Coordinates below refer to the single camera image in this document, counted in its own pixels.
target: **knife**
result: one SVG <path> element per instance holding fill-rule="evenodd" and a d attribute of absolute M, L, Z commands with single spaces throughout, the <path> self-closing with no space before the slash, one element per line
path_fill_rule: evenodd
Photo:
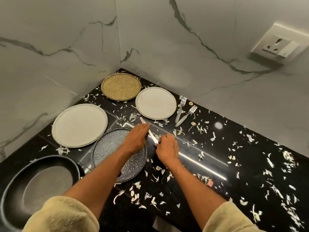
<path fill-rule="evenodd" d="M 142 122 L 143 124 L 146 123 L 146 122 L 144 121 L 143 117 L 141 117 L 140 119 L 141 119 L 141 122 Z M 155 144 L 159 143 L 158 140 L 157 140 L 157 139 L 155 138 L 155 136 L 153 135 L 153 133 L 150 131 L 150 129 L 149 129 L 148 132 L 149 132 L 149 134 L 150 134 L 152 140 L 154 141 L 154 143 L 155 143 Z"/>

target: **beige sleeve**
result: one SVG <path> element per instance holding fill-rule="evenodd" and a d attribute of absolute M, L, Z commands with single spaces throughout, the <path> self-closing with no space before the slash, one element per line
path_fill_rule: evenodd
<path fill-rule="evenodd" d="M 67 196 L 52 197 L 27 221 L 23 232 L 98 232 L 99 223 L 81 202 Z"/>
<path fill-rule="evenodd" d="M 206 223 L 203 232 L 261 232 L 235 204 L 225 202 Z"/>

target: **forearm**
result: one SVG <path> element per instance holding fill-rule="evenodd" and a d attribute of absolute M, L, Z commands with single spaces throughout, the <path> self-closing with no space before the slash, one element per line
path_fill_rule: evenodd
<path fill-rule="evenodd" d="M 89 174 L 72 186 L 64 196 L 77 199 L 98 219 L 117 176 L 132 153 L 120 146 Z"/>
<path fill-rule="evenodd" d="M 180 160 L 173 161 L 168 167 L 177 179 L 199 227 L 203 230 L 212 213 L 226 202 L 225 199 L 193 176 Z"/>

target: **glossy black counter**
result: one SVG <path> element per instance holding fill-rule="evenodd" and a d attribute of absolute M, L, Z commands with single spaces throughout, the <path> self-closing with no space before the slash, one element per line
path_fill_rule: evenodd
<path fill-rule="evenodd" d="M 139 79 L 143 88 L 153 86 L 151 82 L 143 78 Z M 177 103 L 180 103 L 179 95 L 172 94 Z M 138 117 L 134 122 L 116 118 L 116 115 L 129 117 L 131 113 L 137 113 L 134 99 L 127 103 L 111 101 L 102 95 L 99 86 L 78 103 L 93 103 L 103 108 L 108 116 L 107 129 L 119 127 L 119 124 L 131 126 L 140 123 Z M 187 101 L 183 109 L 187 112 L 190 107 Z M 169 123 L 164 124 L 164 121 L 160 121 L 164 124 L 163 127 L 157 123 L 153 124 L 151 120 L 145 120 L 153 124 L 151 130 L 157 135 L 173 133 L 174 129 L 180 130 L 180 127 L 183 129 L 176 138 L 180 160 L 191 173 L 210 177 L 214 181 L 212 189 L 226 200 L 232 199 L 260 229 L 294 231 L 293 228 L 295 228 L 298 231 L 306 231 L 309 222 L 306 212 L 309 203 L 305 198 L 309 188 L 308 158 L 199 105 L 195 114 L 189 116 L 178 128 L 175 128 L 175 118 L 176 113 L 168 119 Z M 46 145 L 48 146 L 40 151 L 41 147 Z M 102 213 L 101 228 L 115 229 L 112 225 L 117 223 L 117 220 L 110 215 L 123 215 L 122 211 L 132 211 L 133 215 L 137 214 L 138 223 L 132 218 L 126 220 L 126 217 L 120 217 L 123 225 L 118 225 L 116 231 L 132 230 L 137 228 L 137 225 L 142 225 L 140 230 L 146 230 L 151 226 L 155 215 L 163 217 L 182 231 L 200 231 L 175 178 L 167 181 L 168 170 L 163 175 L 161 171 L 155 170 L 156 166 L 166 168 L 158 160 L 150 137 L 147 138 L 147 146 L 149 162 L 136 178 L 116 185 Z M 34 158 L 57 154 L 58 147 L 59 145 L 51 136 L 50 124 L 0 164 L 3 176 L 0 183 L 1 194 L 19 169 Z M 68 153 L 69 157 L 83 166 L 86 173 L 91 171 L 91 147 L 92 145 L 77 149 L 70 148 Z M 205 156 L 203 160 L 199 160 L 198 157 L 201 152 Z M 129 188 L 137 181 L 141 182 L 141 188 L 136 189 L 134 186 L 134 191 L 140 194 L 140 205 L 144 205 L 147 209 L 138 209 L 140 205 L 130 203 Z M 116 202 L 119 201 L 119 204 L 113 205 L 112 195 L 116 195 L 119 190 L 126 191 L 124 195 L 117 198 Z M 156 197 L 158 209 L 150 205 L 151 198 L 144 199 L 146 192 Z M 140 212 L 147 219 L 139 220 Z M 254 215 L 259 215 L 260 221 L 257 217 L 254 218 Z"/>

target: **electrical outlet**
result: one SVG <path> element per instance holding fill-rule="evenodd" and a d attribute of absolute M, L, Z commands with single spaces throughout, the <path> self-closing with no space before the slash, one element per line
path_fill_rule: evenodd
<path fill-rule="evenodd" d="M 279 54 L 291 41 L 284 39 L 280 36 L 273 35 L 269 38 L 267 44 L 263 47 L 263 50 L 272 54 Z"/>
<path fill-rule="evenodd" d="M 286 64 L 309 46 L 309 34 L 274 23 L 251 52 Z"/>

